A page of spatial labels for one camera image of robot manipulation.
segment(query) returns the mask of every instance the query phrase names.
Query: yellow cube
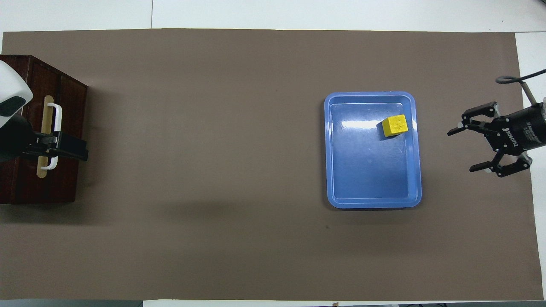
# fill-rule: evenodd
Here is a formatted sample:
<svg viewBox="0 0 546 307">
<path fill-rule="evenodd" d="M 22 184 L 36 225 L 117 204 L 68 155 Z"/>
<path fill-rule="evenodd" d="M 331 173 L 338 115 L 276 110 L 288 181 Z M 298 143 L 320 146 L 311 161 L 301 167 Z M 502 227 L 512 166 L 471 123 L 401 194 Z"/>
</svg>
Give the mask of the yellow cube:
<svg viewBox="0 0 546 307">
<path fill-rule="evenodd" d="M 386 137 L 392 137 L 408 131 L 408 124 L 404 114 L 389 116 L 382 121 L 383 133 Z"/>
</svg>

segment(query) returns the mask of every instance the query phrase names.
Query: black cable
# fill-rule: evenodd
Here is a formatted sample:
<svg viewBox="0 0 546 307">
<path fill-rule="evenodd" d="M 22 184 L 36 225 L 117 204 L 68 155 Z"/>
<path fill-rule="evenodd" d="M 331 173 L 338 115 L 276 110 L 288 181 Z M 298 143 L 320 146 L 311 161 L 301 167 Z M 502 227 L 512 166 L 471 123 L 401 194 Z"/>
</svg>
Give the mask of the black cable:
<svg viewBox="0 0 546 307">
<path fill-rule="evenodd" d="M 546 73 L 546 69 L 542 69 L 539 72 L 535 72 L 530 75 L 519 77 L 519 78 L 516 78 L 514 76 L 500 76 L 495 80 L 495 82 L 499 84 L 509 84 L 509 83 L 515 83 L 515 82 L 523 83 L 523 80 L 533 78 L 535 76 L 542 75 L 544 73 Z"/>
</svg>

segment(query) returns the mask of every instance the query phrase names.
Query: brown paper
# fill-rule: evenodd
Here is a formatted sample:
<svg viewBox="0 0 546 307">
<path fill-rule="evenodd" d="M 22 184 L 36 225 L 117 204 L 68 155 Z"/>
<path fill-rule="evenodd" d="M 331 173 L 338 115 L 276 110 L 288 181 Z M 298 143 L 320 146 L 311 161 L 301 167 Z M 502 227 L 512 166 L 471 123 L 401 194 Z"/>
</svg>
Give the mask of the brown paper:
<svg viewBox="0 0 546 307">
<path fill-rule="evenodd" d="M 153 29 L 6 33 L 87 84 L 77 201 L 0 208 L 0 298 L 542 299 L 529 171 L 447 137 L 521 109 L 513 33 Z M 325 97 L 417 101 L 423 201 L 340 211 Z"/>
</svg>

